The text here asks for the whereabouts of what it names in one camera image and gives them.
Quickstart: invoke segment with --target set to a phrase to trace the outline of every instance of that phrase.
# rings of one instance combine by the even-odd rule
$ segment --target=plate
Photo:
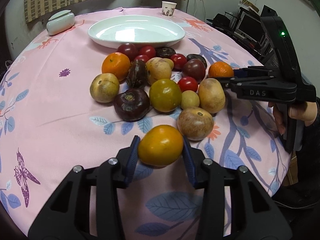
[[[172,46],[181,41],[185,31],[176,23],[153,16],[121,15],[92,25],[88,35],[96,43],[117,49],[121,44],[133,43],[137,47]]]

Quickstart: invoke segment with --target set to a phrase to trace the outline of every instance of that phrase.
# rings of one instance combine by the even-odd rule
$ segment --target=round table
[[[15,60],[0,85],[0,199],[25,234],[73,166],[99,166],[128,147],[134,135],[143,138],[160,124],[176,126],[180,109],[169,114],[153,110],[141,121],[128,123],[116,115],[112,104],[98,104],[90,96],[92,80],[115,50],[95,44],[88,28],[108,17],[134,14],[180,25],[186,36],[172,46],[177,53],[202,54],[209,65],[216,61],[233,68],[260,65],[231,38],[178,10],[174,17],[164,17],[160,8],[117,8],[79,15],[71,29],[54,37],[43,31]],[[180,78],[181,73],[173,73],[174,81]],[[123,82],[120,92],[126,89]],[[226,97],[212,133],[192,146],[221,166],[246,165],[272,195],[286,175],[290,155],[277,138],[271,109],[265,102],[239,100],[232,92]],[[118,190],[126,239],[193,240],[202,194],[189,184],[181,159],[162,169],[138,162],[130,187]],[[227,234],[231,217],[226,196]]]

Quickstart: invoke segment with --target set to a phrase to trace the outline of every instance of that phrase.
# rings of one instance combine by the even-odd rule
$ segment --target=tangerine
[[[234,72],[232,67],[223,62],[215,62],[213,63],[208,71],[208,77],[209,78],[216,78],[216,77],[233,77]]]
[[[129,58],[120,52],[111,53],[102,63],[102,73],[112,73],[121,82],[124,80],[131,67]]]
[[[138,145],[140,160],[152,166],[167,166],[181,155],[183,138],[181,133],[170,125],[158,125],[143,137]]]

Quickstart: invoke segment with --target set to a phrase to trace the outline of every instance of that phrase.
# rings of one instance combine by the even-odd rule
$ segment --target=pink tablecloth
[[[143,120],[127,123],[112,105],[96,103],[89,93],[103,60],[115,50],[91,41],[88,28],[108,17],[163,17],[160,12],[117,8],[77,16],[75,26],[62,34],[49,37],[42,32],[6,73],[0,87],[0,199],[25,234],[73,166],[99,166],[129,146],[134,135],[142,138],[160,124],[176,126],[179,109],[170,114],[151,111]],[[186,31],[186,37],[173,46],[177,53],[200,53],[209,64],[225,61],[234,68],[259,65],[232,39],[186,13],[176,10],[174,17],[166,19]],[[175,81],[179,78],[178,73],[172,76]],[[122,83],[120,91],[126,88]],[[215,117],[212,133],[193,146],[225,167],[248,166],[270,195],[281,184],[290,161],[276,138],[267,105],[238,100],[231,92],[225,109]],[[181,160],[156,170],[138,163],[134,182],[118,195],[127,240],[194,239],[202,191],[192,189]],[[93,224],[94,209],[91,218]],[[225,221],[228,232],[228,195]]]

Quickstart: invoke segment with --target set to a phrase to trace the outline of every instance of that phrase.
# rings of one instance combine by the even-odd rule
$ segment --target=white paper cup
[[[175,2],[162,1],[162,15],[172,16],[176,5],[177,4]]]

